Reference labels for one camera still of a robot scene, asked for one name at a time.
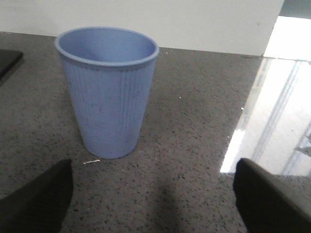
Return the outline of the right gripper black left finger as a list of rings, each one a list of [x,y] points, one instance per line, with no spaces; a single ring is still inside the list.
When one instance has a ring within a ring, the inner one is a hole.
[[[2,233],[58,233],[71,203],[71,160],[61,160],[0,201]]]

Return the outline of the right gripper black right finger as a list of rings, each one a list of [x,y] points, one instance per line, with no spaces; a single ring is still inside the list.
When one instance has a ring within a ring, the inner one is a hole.
[[[236,206],[250,233],[309,233],[311,199],[242,158],[233,181]]]

